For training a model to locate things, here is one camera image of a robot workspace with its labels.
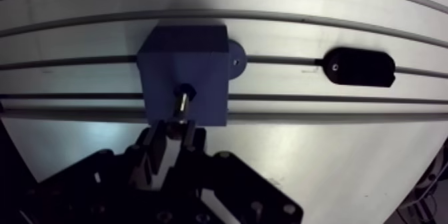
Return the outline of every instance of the black oval object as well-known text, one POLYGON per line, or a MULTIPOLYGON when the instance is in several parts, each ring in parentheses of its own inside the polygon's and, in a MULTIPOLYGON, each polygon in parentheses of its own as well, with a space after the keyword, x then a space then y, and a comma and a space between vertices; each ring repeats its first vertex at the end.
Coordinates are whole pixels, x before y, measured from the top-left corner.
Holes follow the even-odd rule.
POLYGON ((390 87, 395 80, 395 62, 384 52, 339 47, 321 61, 328 79, 340 85, 390 87))

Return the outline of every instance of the metal bolt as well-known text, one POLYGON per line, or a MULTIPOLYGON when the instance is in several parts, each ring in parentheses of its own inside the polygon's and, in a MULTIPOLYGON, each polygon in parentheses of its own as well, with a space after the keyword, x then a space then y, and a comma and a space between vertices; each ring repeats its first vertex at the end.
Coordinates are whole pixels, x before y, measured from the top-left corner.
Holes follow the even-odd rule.
POLYGON ((156 216, 157 220, 159 220, 162 223, 169 223, 171 221, 171 219, 173 218, 173 214, 170 212, 160 212, 157 214, 156 216))
POLYGON ((196 215, 196 221, 200 224, 207 224, 210 221, 210 216, 208 214, 200 213, 196 215))
POLYGON ((229 152, 220 152, 219 156, 221 158, 228 158, 230 156, 230 153, 229 152))
POLYGON ((295 207, 291 204, 286 204, 283 206, 283 210, 285 213, 292 215, 295 212, 295 207))

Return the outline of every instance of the white curved surface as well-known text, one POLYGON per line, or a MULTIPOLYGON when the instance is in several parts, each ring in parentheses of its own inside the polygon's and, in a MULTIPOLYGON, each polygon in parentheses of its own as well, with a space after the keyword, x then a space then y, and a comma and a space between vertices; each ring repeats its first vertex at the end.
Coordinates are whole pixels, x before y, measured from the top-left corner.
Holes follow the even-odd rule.
MULTIPOLYGON (((434 0, 448 5, 448 0, 434 0)), ((86 15, 155 9, 245 9, 358 21, 448 41, 448 15, 404 0, 4 0, 0 30, 86 15)), ((99 55, 133 55, 159 21, 102 23, 0 39, 0 64, 99 55)), ((204 20, 164 21, 202 24, 204 20)), ((374 33, 273 21, 223 19, 252 55, 322 58, 336 46, 388 52, 401 67, 448 73, 447 49, 374 33)), ((397 74, 390 89, 336 86, 315 67, 250 65, 232 93, 448 99, 448 80, 397 74)), ((0 93, 135 93, 130 64, 0 72, 0 93)), ((6 108, 141 107, 141 101, 2 101, 6 108)), ((448 112, 446 105, 232 101, 231 112, 448 112)), ((142 124, 2 119, 32 173, 42 180, 90 153, 122 152, 142 124)), ((246 124, 209 129, 208 152, 227 149, 296 200, 304 224, 382 223, 431 162, 448 122, 246 124)), ((176 146, 170 144, 170 155, 176 146)))
MULTIPOLYGON (((3 122, 38 181, 98 149, 120 153, 144 128, 126 123, 3 122)), ((302 206, 303 224, 383 223, 438 152, 448 122, 249 124, 207 131, 208 153, 234 152, 302 206)), ((176 143, 169 144, 163 169, 176 149, 176 143)))

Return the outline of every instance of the screw head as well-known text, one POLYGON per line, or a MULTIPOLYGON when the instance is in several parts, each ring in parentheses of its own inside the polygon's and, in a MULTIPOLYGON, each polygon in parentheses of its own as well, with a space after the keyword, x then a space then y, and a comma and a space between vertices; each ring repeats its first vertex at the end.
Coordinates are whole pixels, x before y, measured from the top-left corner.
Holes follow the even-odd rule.
POLYGON ((258 201, 254 201, 251 204, 251 208, 253 210, 259 211, 259 210, 261 210, 263 208, 263 205, 260 202, 258 202, 258 201))
POLYGON ((283 211, 289 215, 292 215, 295 212, 295 207, 291 204, 286 204, 283 206, 283 211))
POLYGON ((196 221, 200 224, 207 224, 210 221, 210 216, 208 214, 200 213, 196 215, 196 221))

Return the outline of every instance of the metal pin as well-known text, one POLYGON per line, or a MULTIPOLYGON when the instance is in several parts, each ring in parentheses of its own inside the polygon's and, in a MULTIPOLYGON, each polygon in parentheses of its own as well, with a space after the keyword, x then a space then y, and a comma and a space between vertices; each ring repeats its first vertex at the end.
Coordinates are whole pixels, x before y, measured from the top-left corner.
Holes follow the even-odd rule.
POLYGON ((181 102, 181 108, 180 108, 181 112, 185 111, 185 106, 187 104, 187 100, 188 100, 187 94, 186 93, 182 94, 182 102, 181 102))

